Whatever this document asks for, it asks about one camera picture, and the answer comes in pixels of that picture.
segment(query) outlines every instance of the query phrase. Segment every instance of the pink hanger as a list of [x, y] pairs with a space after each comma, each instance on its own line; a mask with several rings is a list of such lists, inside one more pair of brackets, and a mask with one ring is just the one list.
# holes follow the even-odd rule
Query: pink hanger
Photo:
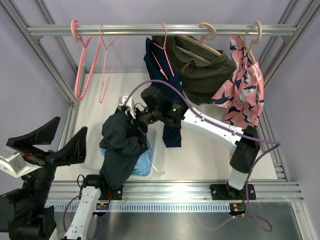
[[102, 75], [102, 86], [101, 86], [101, 90], [100, 90], [100, 98], [99, 98], [99, 102], [102, 104], [104, 99], [105, 99], [105, 95], [106, 95], [106, 92], [107, 92], [107, 88], [108, 88], [108, 85], [109, 85], [109, 81], [110, 81], [110, 78], [111, 78], [111, 74], [113, 72], [113, 69], [114, 69], [114, 65], [115, 65], [115, 61], [116, 61], [116, 58], [117, 58], [117, 55], [118, 55], [118, 52], [119, 52], [119, 49], [120, 49], [120, 45], [122, 43], [122, 37], [120, 38], [120, 42], [119, 42], [119, 45], [116, 49], [116, 52], [115, 52], [115, 56], [114, 56], [114, 60], [113, 60], [113, 63], [112, 63], [112, 67], [111, 67], [111, 70], [110, 70], [110, 73], [109, 73], [109, 78], [108, 78], [108, 81], [106, 83], [106, 87], [104, 89], [104, 85], [105, 85], [105, 71], [106, 71], [106, 63], [107, 63], [107, 50], [108, 48], [115, 42], [115, 40], [118, 38], [118, 37], [115, 37], [113, 39], [113, 41], [109, 44], [109, 46], [106, 46], [105, 44], [105, 41], [104, 39], [102, 38], [102, 33], [101, 33], [101, 27], [102, 27], [102, 23], [99, 25], [99, 38], [102, 40], [102, 43], [104, 45], [104, 64], [103, 64], [103, 75]]
[[[168, 58], [168, 55], [167, 55], [167, 51], [166, 51], [166, 42], [167, 42], [167, 35], [168, 35], [168, 30], [167, 30], [167, 26], [164, 22], [161, 23], [163, 26], [164, 26], [164, 30], [165, 30], [165, 37], [164, 37], [164, 43], [163, 43], [163, 47], [162, 46], [159, 46], [158, 44], [156, 44], [155, 42], [153, 43], [154, 45], [156, 45], [158, 48], [162, 49], [164, 51], [164, 54], [165, 54], [165, 58], [166, 58], [166, 61], [168, 62], [168, 65], [170, 67], [170, 70], [171, 70], [171, 73], [172, 73], [172, 76], [174, 77], [175, 74], [174, 74], [174, 71], [172, 70], [172, 67], [171, 67], [171, 64], [170, 64], [170, 61], [169, 61], [169, 58]], [[162, 73], [164, 74], [165, 78], [168, 80], [165, 72], [163, 71], [162, 67], [160, 66], [156, 56], [154, 53], [152, 53], [152, 55], [154, 56], [155, 58], [155, 61], [156, 63], [158, 64], [158, 66], [160, 67], [160, 69], [162, 70]]]
[[93, 60], [92, 66], [91, 66], [91, 70], [90, 70], [88, 79], [87, 79], [87, 81], [85, 83], [85, 86], [84, 86], [82, 94], [79, 95], [79, 87], [80, 87], [79, 85], [80, 85], [80, 76], [81, 76], [81, 72], [82, 72], [82, 66], [84, 64], [84, 60], [85, 60], [85, 56], [86, 56], [86, 53], [87, 53], [87, 49], [88, 49], [89, 43], [92, 40], [92, 36], [89, 36], [89, 38], [87, 39], [87, 41], [85, 43], [81, 36], [77, 36], [76, 26], [78, 24], [79, 24], [79, 22], [77, 20], [72, 20], [72, 22], [71, 22], [71, 33], [72, 33], [72, 36], [73, 36], [74, 40], [76, 42], [78, 42], [78, 43], [81, 43], [81, 45], [83, 47], [82, 48], [81, 57], [80, 57], [80, 61], [79, 61], [78, 72], [76, 74], [76, 79], [75, 79], [74, 93], [75, 93], [75, 98], [78, 101], [82, 101], [84, 99], [85, 95], [86, 95], [86, 92], [87, 92], [88, 86], [90, 84], [92, 75], [93, 75], [93, 73], [95, 71], [95, 68], [96, 68], [96, 63], [97, 63], [97, 59], [98, 59], [98, 55], [99, 55], [101, 40], [99, 38], [98, 48], [97, 48], [97, 50], [95, 52], [94, 60]]

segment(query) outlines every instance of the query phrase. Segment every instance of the white basket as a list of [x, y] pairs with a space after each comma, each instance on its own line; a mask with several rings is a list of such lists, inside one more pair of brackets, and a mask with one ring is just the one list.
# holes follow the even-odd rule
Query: white basket
[[[79, 164], [79, 167], [85, 171], [90, 172], [93, 174], [99, 174], [99, 171], [104, 164], [105, 157], [101, 154], [99, 143], [102, 140], [103, 136], [101, 134], [102, 131], [102, 123], [95, 122], [90, 130], [89, 134], [86, 138], [86, 158], [84, 163]], [[154, 173], [154, 170], [156, 170], [160, 174], [164, 174], [164, 159], [162, 159], [162, 165], [160, 165], [161, 162], [156, 161], [157, 153], [158, 153], [158, 145], [159, 145], [159, 139], [157, 137], [157, 131], [154, 128], [148, 128], [147, 133], [148, 140], [150, 142], [151, 148], [152, 148], [152, 157], [151, 157], [151, 165], [152, 168], [150, 170], [150, 173], [147, 176], [135, 176], [131, 175], [128, 180], [133, 179], [148, 179], [152, 176]]]

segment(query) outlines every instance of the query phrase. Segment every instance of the perforated metal strip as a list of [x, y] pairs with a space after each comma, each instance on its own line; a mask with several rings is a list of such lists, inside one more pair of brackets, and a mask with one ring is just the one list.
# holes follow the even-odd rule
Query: perforated metal strip
[[[56, 212], [63, 212], [67, 203], [48, 202], [46, 207], [54, 206]], [[67, 212], [75, 212], [78, 203], [72, 203]], [[94, 212], [116, 212], [116, 213], [228, 213], [228, 203], [136, 203], [136, 202], [112, 202], [109, 210], [94, 210]]]

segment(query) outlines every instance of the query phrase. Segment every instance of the wooden hanger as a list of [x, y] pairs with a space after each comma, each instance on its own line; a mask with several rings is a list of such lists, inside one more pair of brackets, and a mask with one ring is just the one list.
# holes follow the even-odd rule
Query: wooden hanger
[[[204, 36], [201, 36], [200, 40], [196, 40], [196, 39], [193, 39], [193, 38], [188, 37], [188, 36], [177, 36], [177, 37], [178, 37], [178, 38], [181, 38], [181, 39], [184, 39], [184, 40], [187, 40], [187, 41], [189, 41], [189, 42], [191, 42], [191, 43], [193, 43], [193, 44], [196, 44], [196, 45], [198, 45], [198, 46], [200, 46], [200, 47], [208, 50], [209, 52], [217, 55], [218, 57], [220, 57], [220, 56], [221, 56], [221, 53], [220, 53], [220, 52], [218, 52], [217, 50], [213, 49], [212, 47], [210, 47], [210, 46], [208, 46], [208, 45], [203, 44], [204, 40], [213, 40], [213, 39], [216, 38], [216, 36], [217, 36], [217, 30], [215, 29], [215, 27], [212, 26], [211, 24], [207, 23], [207, 22], [202, 22], [202, 23], [199, 24], [199, 26], [200, 26], [200, 27], [203, 27], [203, 28], [208, 28], [208, 29], [210, 29], [210, 31], [211, 31], [211, 33], [212, 33], [211, 36], [205, 36], [205, 35], [204, 35]], [[184, 52], [185, 54], [188, 54], [188, 55], [190, 55], [190, 56], [192, 56], [192, 57], [195, 57], [196, 59], [199, 59], [199, 60], [201, 60], [201, 61], [203, 61], [203, 62], [208, 62], [208, 63], [209, 63], [209, 61], [207, 61], [207, 60], [204, 59], [203, 57], [201, 57], [201, 56], [199, 56], [199, 55], [197, 55], [197, 54], [195, 54], [195, 53], [193, 53], [193, 52], [190, 52], [190, 51], [188, 51], [188, 50], [186, 50], [186, 49], [183, 49], [182, 47], [179, 47], [179, 46], [177, 46], [176, 48], [179, 49], [179, 50], [181, 50], [181, 51]]]
[[252, 48], [253, 48], [254, 45], [257, 45], [261, 40], [261, 37], [262, 37], [262, 25], [261, 25], [261, 22], [259, 22], [259, 21], [254, 22], [253, 28], [257, 28], [258, 29], [258, 37], [255, 38], [255, 39], [253, 38], [251, 40], [250, 46], [248, 46], [248, 44], [247, 44], [247, 42], [246, 42], [246, 40], [245, 40], [245, 38], [243, 36], [239, 36], [239, 38], [240, 38], [242, 44], [244, 45], [244, 47], [245, 47], [245, 49], [246, 49], [246, 51], [248, 53], [248, 57], [251, 60], [252, 64], [255, 64], [257, 61], [255, 59], [254, 54], [252, 53]]

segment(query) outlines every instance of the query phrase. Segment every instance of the blue cloth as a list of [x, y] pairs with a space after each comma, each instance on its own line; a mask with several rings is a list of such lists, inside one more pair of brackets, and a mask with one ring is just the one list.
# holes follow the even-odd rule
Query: blue cloth
[[[145, 41], [145, 56], [143, 60], [145, 61], [146, 68], [148, 70], [149, 76], [151, 80], [163, 80], [171, 84], [173, 87], [175, 87], [181, 94], [183, 93], [183, 88], [180, 84], [180, 77], [179, 73], [173, 70], [174, 76], [172, 75], [172, 72], [170, 70], [170, 66], [168, 64], [165, 52], [154, 45], [155, 43], [153, 40], [146, 38]], [[166, 77], [162, 74], [160, 71], [160, 67], [155, 60], [155, 57], [158, 60], [163, 72], [167, 76]], [[181, 100], [181, 97], [170, 87], [159, 83], [159, 82], [153, 82], [151, 86], [155, 86], [156, 88], [160, 89], [160, 91], [170, 100]], [[176, 148], [181, 147], [181, 133], [180, 128], [176, 126], [168, 126], [164, 125], [163, 128], [163, 135], [162, 135], [163, 142], [167, 148]]]
[[[140, 155], [138, 161], [136, 162], [136, 164], [134, 166], [132, 175], [145, 177], [145, 176], [148, 176], [150, 173], [151, 158], [153, 155], [153, 151], [152, 151], [151, 144], [148, 139], [146, 140], [146, 144], [147, 144], [148, 150]], [[102, 156], [105, 155], [106, 150], [107, 149], [100, 147], [100, 152], [101, 152]]]

